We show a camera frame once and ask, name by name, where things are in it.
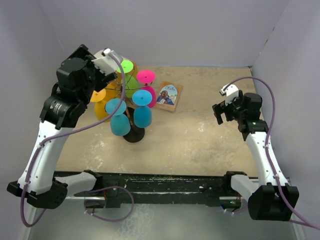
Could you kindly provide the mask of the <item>orange wine glass back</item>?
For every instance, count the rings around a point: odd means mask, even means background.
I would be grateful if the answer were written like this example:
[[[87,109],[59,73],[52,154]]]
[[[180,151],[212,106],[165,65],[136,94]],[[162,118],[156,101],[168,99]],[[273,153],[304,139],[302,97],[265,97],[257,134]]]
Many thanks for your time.
[[[94,114],[98,121],[105,119],[109,114],[106,112],[106,104],[111,100],[105,89],[93,91],[90,102],[94,103]]]

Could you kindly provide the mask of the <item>orange wine glass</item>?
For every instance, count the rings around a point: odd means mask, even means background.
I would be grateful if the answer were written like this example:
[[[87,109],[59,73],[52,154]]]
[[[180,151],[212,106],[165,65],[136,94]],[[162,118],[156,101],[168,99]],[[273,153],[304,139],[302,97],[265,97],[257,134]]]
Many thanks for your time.
[[[116,79],[111,81],[106,87],[105,87],[105,99],[107,101],[114,99],[114,98],[120,98],[122,94],[122,77],[118,76]]]
[[[106,104],[111,100],[105,89],[93,91],[90,102],[94,103],[94,114],[98,121],[105,119],[109,114],[106,112]]]

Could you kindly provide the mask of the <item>green wine glass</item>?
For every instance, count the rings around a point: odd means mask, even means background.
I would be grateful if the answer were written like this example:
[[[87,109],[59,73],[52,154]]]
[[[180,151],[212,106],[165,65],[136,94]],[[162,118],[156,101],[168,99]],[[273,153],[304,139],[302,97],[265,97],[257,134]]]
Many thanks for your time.
[[[127,98],[132,98],[133,94],[138,90],[139,84],[136,80],[137,74],[138,74],[138,68],[136,67],[136,64],[129,60],[124,59],[121,63],[121,66],[124,70],[124,80],[125,80],[125,96]],[[116,70],[117,73],[117,87],[118,95],[121,96],[122,94],[122,88],[123,88],[123,80],[122,80],[122,74],[120,69],[118,68]]]

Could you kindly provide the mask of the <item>pink wine glass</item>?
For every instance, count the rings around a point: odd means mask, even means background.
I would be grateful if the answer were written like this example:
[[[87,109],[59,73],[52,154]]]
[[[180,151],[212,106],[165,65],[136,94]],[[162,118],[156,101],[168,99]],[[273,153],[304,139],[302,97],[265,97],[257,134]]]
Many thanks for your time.
[[[146,90],[151,93],[152,100],[148,104],[148,107],[153,108],[156,104],[156,92],[151,86],[151,83],[156,79],[156,74],[153,71],[146,69],[139,71],[136,77],[140,83],[144,84],[142,90]]]

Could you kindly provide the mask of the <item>blue wine glass front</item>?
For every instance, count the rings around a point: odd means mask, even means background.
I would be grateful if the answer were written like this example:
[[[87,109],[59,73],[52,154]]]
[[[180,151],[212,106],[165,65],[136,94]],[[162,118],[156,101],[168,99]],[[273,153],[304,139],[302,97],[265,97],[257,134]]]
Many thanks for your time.
[[[114,135],[123,137],[131,130],[130,121],[125,115],[127,109],[126,103],[120,98],[114,98],[107,102],[105,110],[110,115],[116,109],[119,103],[119,108],[110,118],[110,128]]]

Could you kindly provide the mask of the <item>blue wine glass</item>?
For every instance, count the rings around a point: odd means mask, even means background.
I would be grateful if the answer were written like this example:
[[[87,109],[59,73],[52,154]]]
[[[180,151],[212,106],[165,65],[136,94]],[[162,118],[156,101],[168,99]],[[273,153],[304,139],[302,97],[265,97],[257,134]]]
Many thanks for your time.
[[[123,137],[131,130],[130,121],[125,115],[127,109],[126,103],[120,98],[114,98],[107,102],[105,110],[110,115],[116,109],[119,103],[119,108],[110,118],[110,128],[114,135]]]
[[[137,105],[133,113],[133,121],[138,128],[146,128],[152,123],[152,111],[148,106],[152,99],[152,94],[144,89],[132,95],[133,103]]]

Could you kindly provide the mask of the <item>orange wine glass front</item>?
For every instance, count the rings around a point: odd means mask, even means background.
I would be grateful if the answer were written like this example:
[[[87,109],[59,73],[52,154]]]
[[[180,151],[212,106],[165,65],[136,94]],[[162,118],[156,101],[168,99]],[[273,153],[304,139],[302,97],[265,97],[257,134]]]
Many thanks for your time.
[[[114,98],[120,98],[122,94],[122,77],[118,76],[116,79],[111,81],[106,87],[105,87],[105,99],[107,101],[114,99]]]

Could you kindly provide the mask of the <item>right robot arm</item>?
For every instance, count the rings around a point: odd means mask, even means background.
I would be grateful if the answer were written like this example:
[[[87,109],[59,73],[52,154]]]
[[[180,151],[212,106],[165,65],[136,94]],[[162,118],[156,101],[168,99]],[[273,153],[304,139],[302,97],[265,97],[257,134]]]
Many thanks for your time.
[[[222,183],[223,192],[228,196],[240,194],[247,201],[248,212],[253,220],[289,221],[292,211],[286,202],[295,207],[299,191],[297,187],[289,185],[278,165],[271,140],[267,137],[269,127],[260,118],[262,97],[241,90],[221,90],[220,94],[225,100],[212,107],[217,123],[223,123],[222,114],[227,121],[237,122],[258,171],[258,183],[243,173],[235,173]]]

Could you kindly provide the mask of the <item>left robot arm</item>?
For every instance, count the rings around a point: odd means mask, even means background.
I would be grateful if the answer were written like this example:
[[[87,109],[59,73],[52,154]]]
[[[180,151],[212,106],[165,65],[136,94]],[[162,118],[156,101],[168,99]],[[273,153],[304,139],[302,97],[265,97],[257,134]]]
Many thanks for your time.
[[[124,58],[107,48],[100,57],[80,45],[56,70],[57,83],[40,113],[39,130],[28,164],[7,191],[40,209],[55,209],[67,196],[88,192],[98,196],[103,191],[102,176],[91,170],[65,177],[54,172],[63,147],[80,116],[88,108],[94,92],[101,91],[117,78]]]

